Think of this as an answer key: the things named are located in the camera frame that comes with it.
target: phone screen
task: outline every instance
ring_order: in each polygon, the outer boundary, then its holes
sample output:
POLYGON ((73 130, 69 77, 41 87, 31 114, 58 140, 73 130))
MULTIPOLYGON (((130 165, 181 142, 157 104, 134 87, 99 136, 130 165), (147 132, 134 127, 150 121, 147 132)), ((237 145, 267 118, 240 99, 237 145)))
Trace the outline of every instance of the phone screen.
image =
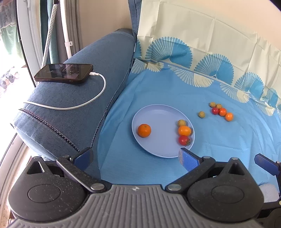
POLYGON ((90 64, 48 64, 34 76, 34 79, 81 80, 88 76, 92 69, 93 66, 90 64))

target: orange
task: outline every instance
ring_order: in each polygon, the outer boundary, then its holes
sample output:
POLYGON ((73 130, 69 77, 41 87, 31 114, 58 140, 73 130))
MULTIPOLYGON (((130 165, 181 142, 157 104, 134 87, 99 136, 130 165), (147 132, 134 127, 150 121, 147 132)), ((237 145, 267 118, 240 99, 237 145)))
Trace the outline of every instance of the orange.
POLYGON ((180 126, 178 128, 178 134, 179 135, 189 136, 191 134, 191 129, 188 126, 180 126))
POLYGON ((225 119, 227 121, 232 121, 233 120, 233 114, 231 112, 228 112, 226 115, 225 115, 225 119))
POLYGON ((226 113, 227 113, 227 111, 226 111, 225 108, 220 108, 220 109, 219 109, 219 115, 220 115, 220 116, 225 116, 226 113))
POLYGON ((139 127, 138 127, 138 135, 140 137, 147 137, 149 136, 151 133, 151 127, 148 125, 148 124, 141 124, 139 127))

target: white fabric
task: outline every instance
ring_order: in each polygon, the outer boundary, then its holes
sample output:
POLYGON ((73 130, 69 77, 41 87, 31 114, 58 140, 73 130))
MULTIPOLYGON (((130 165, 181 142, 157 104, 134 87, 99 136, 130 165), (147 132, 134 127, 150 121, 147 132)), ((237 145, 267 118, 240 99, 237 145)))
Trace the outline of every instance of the white fabric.
MULTIPOLYGON (((151 61, 146 58, 146 50, 153 41, 165 37, 178 38, 190 47, 192 63, 187 67, 189 70, 194 71, 210 54, 219 54, 219 59, 225 56, 234 71, 233 81, 227 84, 234 87, 245 73, 252 73, 264 85, 258 99, 274 108, 281 103, 281 51, 257 32, 191 0, 143 0, 138 30, 140 59, 151 61), (271 104, 270 88, 279 97, 271 104)), ((172 63, 169 58, 163 61, 172 63)))
POLYGON ((264 195, 264 202, 275 202, 279 199, 279 193, 273 184, 262 184, 259 186, 264 195))

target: shoe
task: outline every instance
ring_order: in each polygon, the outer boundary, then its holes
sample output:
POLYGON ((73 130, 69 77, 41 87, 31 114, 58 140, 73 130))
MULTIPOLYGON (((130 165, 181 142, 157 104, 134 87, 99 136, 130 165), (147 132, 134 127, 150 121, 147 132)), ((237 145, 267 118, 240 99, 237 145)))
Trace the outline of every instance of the shoe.
POLYGON ((10 83, 13 83, 15 81, 15 77, 10 73, 5 73, 5 76, 7 79, 9 79, 10 83))
POLYGON ((0 80, 0 86, 5 90, 7 88, 7 83, 4 80, 0 80))
POLYGON ((16 79, 19 79, 19 72, 15 69, 15 67, 12 67, 8 72, 16 79))

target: blue sofa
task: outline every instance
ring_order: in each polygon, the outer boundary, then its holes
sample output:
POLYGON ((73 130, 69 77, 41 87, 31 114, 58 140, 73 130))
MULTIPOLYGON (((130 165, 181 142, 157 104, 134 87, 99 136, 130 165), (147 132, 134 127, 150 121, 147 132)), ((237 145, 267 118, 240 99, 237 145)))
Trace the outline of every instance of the blue sofa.
MULTIPOLYGON (((105 91, 94 102, 67 111, 24 104, 24 109, 53 127, 51 129, 32 115, 19 111, 13 126, 25 144, 38 155, 55 160, 62 155, 75 155, 78 150, 82 151, 92 143, 96 158, 100 129, 107 112, 125 87, 133 63, 135 43, 131 29, 119 29, 68 59, 65 63, 92 64, 93 71, 106 78, 105 91)), ((55 107, 71 107, 95 97, 102 87, 102 78, 95 76, 90 76, 79 85, 43 82, 34 89, 28 100, 55 107)), ((93 167, 90 165, 85 171, 92 175, 93 167)))

